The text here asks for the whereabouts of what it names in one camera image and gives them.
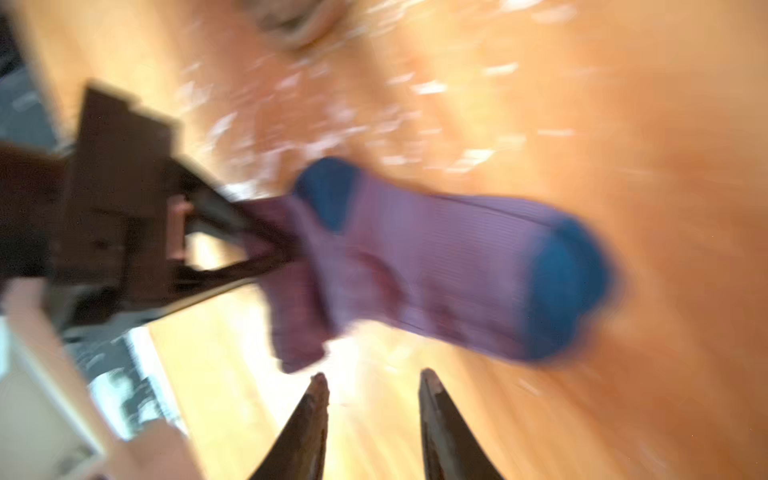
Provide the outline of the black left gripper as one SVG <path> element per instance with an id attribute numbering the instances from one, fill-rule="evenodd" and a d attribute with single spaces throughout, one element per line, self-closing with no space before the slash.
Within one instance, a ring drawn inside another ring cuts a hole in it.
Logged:
<path id="1" fill-rule="evenodd" d="M 282 230 L 220 194 L 173 160 L 173 125 L 95 84 L 83 95 L 67 154 L 1 147 L 1 281 L 44 281 L 43 305 L 59 330 L 88 328 L 134 312 L 162 315 L 189 293 L 254 278 L 287 264 L 272 251 L 215 270 L 184 265 L 168 244 L 205 233 L 222 240 Z"/>

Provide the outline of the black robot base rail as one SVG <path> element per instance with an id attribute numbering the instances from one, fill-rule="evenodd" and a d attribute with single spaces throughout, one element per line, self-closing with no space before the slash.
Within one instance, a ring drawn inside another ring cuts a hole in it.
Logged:
<path id="1" fill-rule="evenodd" d="M 154 420 L 187 431 L 173 389 L 146 327 L 111 340 L 65 346 L 92 400 L 114 433 L 131 440 Z"/>

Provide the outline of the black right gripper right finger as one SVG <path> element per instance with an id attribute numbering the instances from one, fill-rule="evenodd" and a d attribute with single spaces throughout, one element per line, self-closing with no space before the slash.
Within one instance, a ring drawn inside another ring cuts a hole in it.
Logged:
<path id="1" fill-rule="evenodd" d="M 503 479 L 431 368 L 421 371 L 418 398 L 426 479 Z"/>

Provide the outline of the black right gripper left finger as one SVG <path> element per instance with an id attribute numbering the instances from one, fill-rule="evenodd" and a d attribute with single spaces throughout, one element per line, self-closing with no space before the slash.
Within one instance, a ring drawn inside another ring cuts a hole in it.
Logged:
<path id="1" fill-rule="evenodd" d="M 325 375 L 315 374 L 250 480 L 323 478 L 329 394 Z"/>

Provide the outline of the purple teal yellow sock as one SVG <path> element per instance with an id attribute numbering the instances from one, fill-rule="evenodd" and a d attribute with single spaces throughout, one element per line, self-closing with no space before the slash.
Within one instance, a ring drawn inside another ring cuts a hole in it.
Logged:
<path id="1" fill-rule="evenodd" d="M 608 296 L 612 265 L 575 217 L 521 198 L 427 195 L 335 157 L 246 212 L 298 247 L 258 280 L 282 371 L 374 320 L 508 361 L 565 350 Z"/>

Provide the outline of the olive argyle patterned sock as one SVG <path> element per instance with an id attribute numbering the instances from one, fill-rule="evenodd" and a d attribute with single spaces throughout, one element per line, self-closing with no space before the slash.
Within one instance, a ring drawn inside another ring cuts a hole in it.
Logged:
<path id="1" fill-rule="evenodd" d="M 238 6 L 273 43 L 303 49 L 322 39 L 343 20 L 346 0 L 245 0 Z"/>

